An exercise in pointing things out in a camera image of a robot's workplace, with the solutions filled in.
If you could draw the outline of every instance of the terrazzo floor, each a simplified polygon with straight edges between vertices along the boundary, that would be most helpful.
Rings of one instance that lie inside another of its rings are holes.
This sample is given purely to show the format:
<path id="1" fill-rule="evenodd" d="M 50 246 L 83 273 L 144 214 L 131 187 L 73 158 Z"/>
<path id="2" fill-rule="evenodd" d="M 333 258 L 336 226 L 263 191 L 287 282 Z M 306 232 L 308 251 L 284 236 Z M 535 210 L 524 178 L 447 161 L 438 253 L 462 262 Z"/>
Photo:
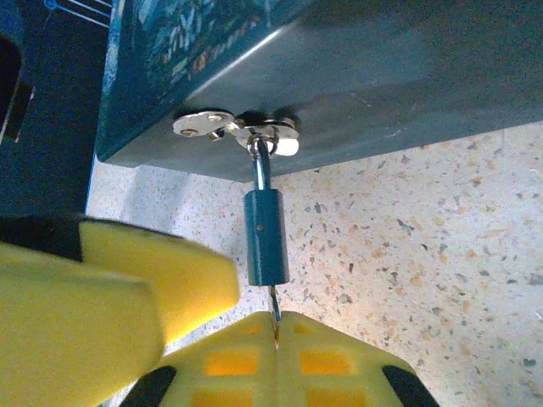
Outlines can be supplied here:
<path id="1" fill-rule="evenodd" d="M 274 178 L 291 309 L 407 360 L 444 406 L 543 405 L 543 122 Z M 247 286 L 250 184 L 96 163 L 87 213 L 235 259 L 235 309 L 169 347 L 268 309 Z"/>

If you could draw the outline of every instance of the yellow foam pad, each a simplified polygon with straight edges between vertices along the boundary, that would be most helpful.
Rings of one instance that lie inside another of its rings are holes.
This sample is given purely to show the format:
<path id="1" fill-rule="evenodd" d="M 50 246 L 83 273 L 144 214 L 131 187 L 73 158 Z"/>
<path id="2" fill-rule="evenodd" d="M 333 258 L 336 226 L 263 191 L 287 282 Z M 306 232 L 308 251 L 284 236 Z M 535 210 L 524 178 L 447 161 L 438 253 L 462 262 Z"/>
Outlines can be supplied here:
<path id="1" fill-rule="evenodd" d="M 160 407 L 401 407 L 382 372 L 404 361 L 295 312 L 259 312 L 168 355 Z"/>
<path id="2" fill-rule="evenodd" d="M 1 406 L 95 406 L 163 349 L 147 282 L 0 244 Z"/>
<path id="3" fill-rule="evenodd" d="M 150 281 L 166 342 L 203 325 L 239 300 L 233 262 L 179 237 L 115 223 L 80 224 L 83 261 Z"/>

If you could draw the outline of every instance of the speckled floor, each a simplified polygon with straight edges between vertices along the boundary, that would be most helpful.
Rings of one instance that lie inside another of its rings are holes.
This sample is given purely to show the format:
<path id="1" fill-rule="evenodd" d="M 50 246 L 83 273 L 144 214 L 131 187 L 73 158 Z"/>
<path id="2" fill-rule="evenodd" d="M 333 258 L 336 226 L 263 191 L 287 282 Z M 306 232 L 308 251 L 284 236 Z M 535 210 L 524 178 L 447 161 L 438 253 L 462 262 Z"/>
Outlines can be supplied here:
<path id="1" fill-rule="evenodd" d="M 399 355 L 442 405 L 543 405 L 542 185 L 543 122 L 278 177 L 292 277 L 281 307 Z M 267 309 L 246 283 L 250 188 L 95 166 L 88 214 L 238 263 L 238 306 L 170 350 Z"/>

